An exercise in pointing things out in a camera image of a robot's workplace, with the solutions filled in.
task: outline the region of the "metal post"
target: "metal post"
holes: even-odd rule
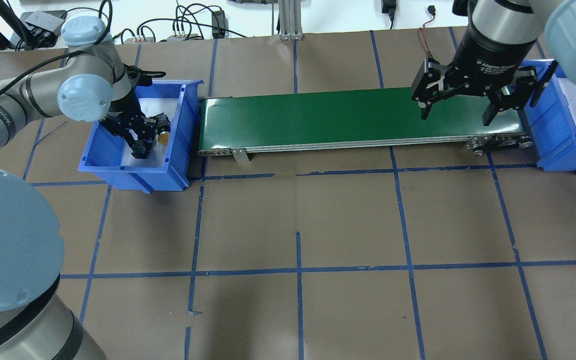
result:
[[[290,41],[304,38],[301,0],[279,0],[279,19],[281,21],[279,38]]]

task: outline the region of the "power adapter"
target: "power adapter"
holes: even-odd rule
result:
[[[397,11],[397,0],[381,0],[381,13],[388,14],[391,23],[395,21],[395,11]]]
[[[212,16],[212,38],[224,39],[226,38],[226,29],[228,29],[228,19],[224,10],[217,10],[213,12]]]

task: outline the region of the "black cable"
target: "black cable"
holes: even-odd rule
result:
[[[217,33],[221,35],[222,27],[219,23],[219,18],[217,17],[217,14],[215,14],[215,12],[212,9],[210,9],[210,7],[214,7],[215,5],[206,6],[204,4],[199,4],[197,2],[194,2],[190,5],[188,5],[188,9],[190,9],[190,7],[195,7],[195,6],[201,7],[201,10],[197,11],[197,13],[201,12],[202,10],[208,10],[210,12],[212,17],[215,19],[215,22],[217,22]]]
[[[179,16],[179,8],[183,9],[183,12],[181,13],[181,16]],[[192,18],[194,19],[194,22],[195,22],[195,23],[199,23],[199,21],[197,20],[197,17],[195,16],[195,14],[199,13],[199,11],[192,12],[192,11],[189,9],[189,6],[188,6],[188,7],[185,7],[185,6],[178,5],[178,6],[174,9],[174,17],[177,18],[177,19],[180,19],[180,18],[182,19],[182,21],[181,21],[181,30],[182,30],[183,32],[185,32],[183,19],[186,17],[186,12],[188,12],[188,15],[189,15],[189,16],[192,16]],[[175,24],[177,25],[177,28],[176,28],[176,29],[179,30],[179,22],[178,22],[178,21],[173,22],[173,25],[175,25]],[[204,32],[202,31],[201,26],[199,26],[198,29],[199,29],[199,35],[201,35],[201,37],[204,37]],[[186,35],[185,38],[188,39],[188,37],[190,37],[190,34],[192,34],[192,32],[193,32],[193,25],[192,25],[192,23],[190,23],[190,28],[188,29],[188,34]]]
[[[135,32],[134,32],[133,30],[128,29],[128,28],[125,28],[125,29],[121,30],[121,32],[119,32],[119,34],[114,35],[114,36],[112,37],[112,39],[114,40],[114,39],[120,38],[120,39],[121,39],[121,43],[123,44],[123,43],[124,43],[124,33],[125,33],[125,32],[129,32],[129,33],[132,35],[132,38],[133,38],[133,39],[137,39],[137,36],[135,35]]]
[[[143,37],[143,39],[146,40],[146,35],[144,35],[144,28],[148,28],[148,30],[150,30],[150,32],[152,33],[152,42],[157,43],[157,38],[155,37],[155,32],[148,25],[144,25],[141,27],[141,36]]]
[[[140,23],[139,28],[141,28],[142,26],[151,23],[153,21],[183,21],[186,24],[194,24],[194,25],[198,25],[201,27],[207,27],[207,28],[212,28],[212,29],[217,29],[216,26],[212,26],[212,25],[208,25],[206,23],[198,23],[198,22],[192,22],[186,19],[178,19],[178,18],[169,18],[169,17],[158,17],[158,18],[151,18],[150,20],[146,20],[142,23]],[[237,31],[233,31],[233,30],[228,30],[228,29],[222,29],[224,32],[229,32],[231,34],[237,35],[238,37],[242,37],[242,38],[247,38],[246,35],[240,34]]]
[[[74,10],[92,10],[92,11],[97,12],[97,13],[99,12],[99,9],[95,9],[94,7],[78,6],[78,7],[73,7],[72,9],[67,9],[66,15],[69,12],[74,11]],[[103,16],[105,16],[105,19],[108,20],[108,15],[105,13],[102,13],[102,14],[103,14]]]
[[[26,50],[30,50],[30,39],[28,38],[28,28],[24,25],[23,21],[18,18],[18,16],[15,14],[15,11],[12,9],[12,5],[10,5],[10,1],[6,0],[6,4],[10,9],[10,12],[12,14],[12,17],[14,18],[13,22],[17,27],[17,30],[19,31],[19,34],[21,36],[19,36],[20,38],[23,39],[23,43],[25,45],[25,49]]]
[[[393,29],[393,25],[395,25],[395,13],[397,11],[397,6],[395,7],[391,7],[390,9],[388,9],[388,18],[390,18],[390,29]]]
[[[59,18],[61,20],[66,20],[67,17],[68,17],[67,12],[62,13],[59,16]],[[44,46],[49,45],[47,42],[51,39],[50,34],[53,34],[53,32],[46,30],[44,28],[35,26],[34,30],[33,30],[33,34],[34,34],[34,38],[36,40],[36,43],[34,43],[32,47],[35,49],[38,49],[38,48],[43,48]]]
[[[217,8],[217,9],[219,9],[219,10],[221,10],[221,11],[224,11],[224,8],[221,7],[221,6],[219,6],[219,5],[210,5],[210,6],[208,6],[208,7],[209,7],[209,8]]]

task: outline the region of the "white wall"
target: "white wall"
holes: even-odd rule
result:
[[[181,5],[200,3],[195,0],[178,0]],[[23,12],[35,10],[68,10],[74,7],[99,7],[98,0],[10,0],[19,16]],[[174,0],[114,0],[112,34],[124,28],[135,30],[142,21],[151,18],[174,18]],[[243,35],[268,36],[272,30],[272,5],[237,4],[228,0],[210,0],[205,5],[220,5],[226,12],[229,28]],[[429,27],[457,27],[467,24],[464,17],[451,12],[453,0],[398,0],[395,28],[418,28],[430,20],[426,11],[429,5],[437,9],[436,20]],[[305,33],[359,32],[381,30],[390,27],[386,14],[381,14],[382,0],[302,0],[302,27]],[[77,11],[76,14],[91,14],[91,11]],[[211,24],[210,13],[204,11],[196,15],[200,23]],[[172,23],[167,21],[149,23],[157,34],[157,40],[172,35]],[[10,36],[12,30],[0,18],[0,31]],[[205,28],[206,38],[210,29]]]

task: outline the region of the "blue tape line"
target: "blue tape line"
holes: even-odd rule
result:
[[[457,38],[455,37],[455,32],[453,27],[448,27],[448,31],[450,32],[450,38],[452,38],[452,45],[454,46],[454,50],[457,51],[459,45],[457,45]]]
[[[301,272],[355,272],[370,271],[370,266],[323,266],[313,268],[301,268]]]
[[[542,260],[542,261],[522,261],[524,267],[553,267],[576,265],[576,260]]]
[[[41,123],[39,123],[39,130],[37,130],[37,135],[34,137],[34,145],[30,150],[30,156],[28,156],[28,162],[25,164],[25,170],[23,171],[23,180],[26,180],[28,177],[28,173],[30,172],[30,164],[32,164],[33,159],[35,158],[35,151],[37,150],[37,144],[39,143],[39,137],[42,134],[42,130],[44,129],[44,123],[46,122],[45,118],[41,119]]]
[[[57,181],[57,182],[31,182],[30,185],[35,188],[40,187],[73,187],[77,185],[105,185],[107,182],[103,180],[92,181]]]
[[[404,238],[404,248],[406,250],[406,265],[408,269],[408,279],[410,282],[410,296],[412,300],[412,310],[414,314],[414,326],[416,327],[416,341],[419,346],[419,355],[421,360],[426,360],[426,351],[424,349],[424,338],[421,332],[421,319],[419,317],[419,304],[417,301],[417,287],[415,286],[415,268],[410,253],[410,242],[408,228],[406,226],[406,213],[404,212],[404,202],[402,198],[402,187],[400,183],[400,173],[397,167],[397,159],[393,147],[390,147],[390,161],[392,162],[393,174],[395,176],[395,189],[397,191],[397,205],[399,208],[399,218],[401,219],[401,231]]]
[[[446,270],[446,269],[488,269],[488,268],[512,268],[516,262],[473,262],[467,264],[424,264],[414,265],[415,270]]]
[[[294,75],[294,93],[299,94],[299,79],[297,77],[297,40],[292,41],[292,73]]]
[[[320,175],[350,175],[350,174],[382,174],[392,173],[391,168],[375,168],[371,170],[333,170],[333,171],[311,171],[309,173],[298,173],[295,176],[320,176]]]
[[[87,279],[87,273],[62,273],[59,274],[59,278],[61,279]]]
[[[523,288],[523,294],[526,298],[526,305],[528,306],[528,312],[530,313],[530,320],[532,321],[532,327],[534,328],[535,336],[537,337],[537,344],[539,346],[539,352],[541,353],[542,360],[548,360],[548,355],[546,354],[546,347],[544,346],[544,340],[542,339],[542,332],[539,329],[539,324],[537,322],[537,315],[535,315],[535,308],[533,306],[533,299],[530,296],[530,290],[528,289],[528,282],[526,281],[526,274],[524,273],[524,267],[522,266],[522,260],[519,256],[519,250],[515,244],[515,233],[513,227],[510,224],[510,217],[508,216],[508,208],[506,207],[506,201],[504,200],[504,194],[501,191],[501,185],[499,184],[499,178],[497,176],[497,171],[495,164],[493,162],[490,153],[487,153],[488,163],[490,164],[490,172],[492,173],[492,178],[494,180],[494,187],[496,187],[496,194],[499,198],[499,204],[501,205],[501,211],[503,213],[503,219],[505,220],[505,227],[508,231],[508,237],[510,239],[510,245],[512,246],[512,252],[514,253],[514,260],[516,262],[517,269],[519,270],[519,278],[521,279],[521,287]]]
[[[437,166],[437,167],[408,167],[408,168],[398,168],[398,173],[405,173],[409,171],[452,171],[452,170],[482,170],[490,169],[488,165],[467,165],[467,166]]]
[[[368,271],[407,271],[408,265],[379,265],[379,266],[365,266]]]
[[[379,88],[384,88],[384,76],[382,76],[382,64],[379,61],[379,52],[377,51],[377,41],[375,41],[375,32],[370,30],[370,39],[372,41],[372,50],[374,51],[374,61],[377,63],[377,75],[379,76]]]
[[[90,287],[92,285],[93,273],[95,272],[95,264],[97,262],[97,255],[99,253],[99,240],[94,242],[94,251],[92,253],[92,260],[90,261],[90,270],[87,274],[86,290],[84,291],[84,298],[81,303],[81,312],[79,313],[79,321],[84,322],[86,317],[86,308],[88,307],[88,299],[90,296]]]
[[[199,175],[202,179],[206,177],[206,166],[208,165],[208,157],[201,158],[201,174]]]
[[[274,173],[247,173],[245,175],[221,175],[221,176],[204,176],[199,180],[233,180],[233,179],[257,179],[257,178],[272,178]]]
[[[68,53],[68,48],[63,51],[63,54],[66,55]],[[66,65],[66,58],[64,57],[61,59],[61,64],[59,65],[60,68],[63,68]],[[32,143],[32,149],[30,150],[30,156],[28,157],[28,162],[25,164],[25,170],[23,171],[23,180],[26,180],[28,177],[28,173],[30,172],[30,166],[35,158],[35,151],[37,151],[37,144],[39,144],[43,139],[45,139],[48,135],[52,132],[57,130],[61,125],[57,126],[57,128],[53,129],[51,132],[46,134],[46,136],[41,137],[42,132],[44,131],[44,125],[46,123],[46,119],[42,118],[41,123],[39,124],[39,130],[37,130],[37,136],[34,137],[34,142]]]
[[[47,137],[51,136],[54,132],[56,132],[57,130],[61,129],[62,126],[66,125],[67,123],[68,123],[68,121],[64,121],[64,122],[60,123],[60,125],[58,125],[58,126],[55,127],[54,129],[50,130],[50,132],[48,132],[46,135],[44,135],[41,139],[35,140],[35,141],[34,141],[34,146],[39,145],[39,143],[41,143],[42,141],[44,141],[44,139],[46,139]]]
[[[142,57],[142,44],[137,44],[137,55],[134,57],[134,66],[139,65],[139,59]]]
[[[126,272],[126,273],[96,273],[94,279],[139,279],[139,278],[186,278],[192,276],[192,271],[162,271],[162,272]]]
[[[197,276],[242,276],[242,275],[266,275],[266,274],[295,274],[296,268],[271,268],[271,269],[242,269],[242,270],[210,270],[197,271]]]
[[[538,260],[522,261],[524,267],[556,267],[576,265],[576,260]],[[449,270],[449,269],[489,269],[516,267],[517,262],[470,262],[465,264],[414,264],[415,270]],[[163,271],[131,273],[96,273],[94,279],[136,279],[136,278],[185,278],[190,276],[243,276],[265,274],[295,274],[298,272],[363,272],[363,271],[407,271],[408,265],[377,266],[322,266],[297,268],[242,269],[242,270],[206,270],[206,271]],[[62,279],[87,279],[87,273],[62,273]]]
[[[113,187],[108,185],[107,191],[105,192],[105,201],[103,202],[103,210],[101,212],[101,221],[99,221],[99,230],[96,233],[96,239],[101,239],[101,235],[104,232],[104,224],[106,223],[106,213],[108,212],[108,205],[110,204],[110,193]]]
[[[537,40],[537,42],[535,44],[537,45],[537,49],[539,50],[539,54],[541,55],[541,58],[546,59],[546,53],[544,52],[544,49],[542,48],[542,44],[539,43],[539,40]]]
[[[304,360],[304,287],[302,285],[302,234],[297,232],[297,321],[299,360]]]
[[[495,165],[495,169],[524,169],[524,168],[536,168],[537,164],[505,164],[505,165]]]
[[[185,327],[185,340],[183,340],[183,360],[188,360],[190,354],[190,326]]]
[[[88,271],[86,291],[84,291],[84,298],[81,304],[81,313],[79,320],[83,323],[86,317],[86,309],[88,307],[88,300],[90,296],[90,287],[95,274],[95,266],[97,264],[97,257],[99,255],[99,239],[104,230],[104,223],[106,222],[106,213],[108,212],[108,204],[110,203],[110,193],[112,186],[108,185],[108,191],[105,193],[105,201],[103,201],[103,210],[101,211],[101,219],[99,220],[99,230],[96,233],[96,241],[94,242],[94,251],[92,253],[92,260],[90,260],[90,269]]]
[[[199,257],[199,237],[202,229],[202,212],[204,207],[204,187],[199,188],[199,201],[197,203],[197,220],[194,226],[194,247],[192,248],[192,273],[197,272],[197,259]],[[194,312],[195,305],[195,281],[196,275],[190,278],[190,289],[188,291],[188,312]]]
[[[212,45],[212,64],[210,65],[210,84],[208,85],[208,96],[213,96],[213,84],[215,83],[215,65],[217,64],[217,41],[214,39]]]

